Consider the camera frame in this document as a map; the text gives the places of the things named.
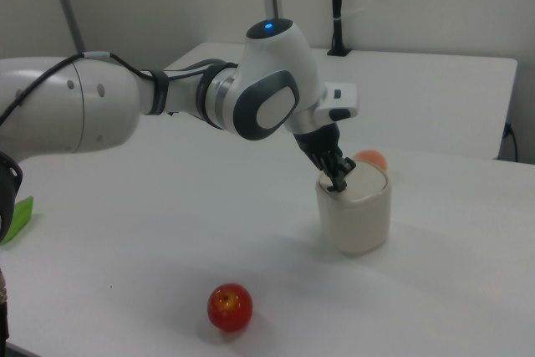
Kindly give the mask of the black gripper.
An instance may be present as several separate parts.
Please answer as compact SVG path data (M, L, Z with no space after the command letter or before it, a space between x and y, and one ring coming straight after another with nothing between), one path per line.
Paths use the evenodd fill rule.
M330 192L344 191L347 187L345 177L356 167L354 160L342 156L338 143L339 135L339 127L333 123L307 134L293 136L299 149L330 180L327 186Z

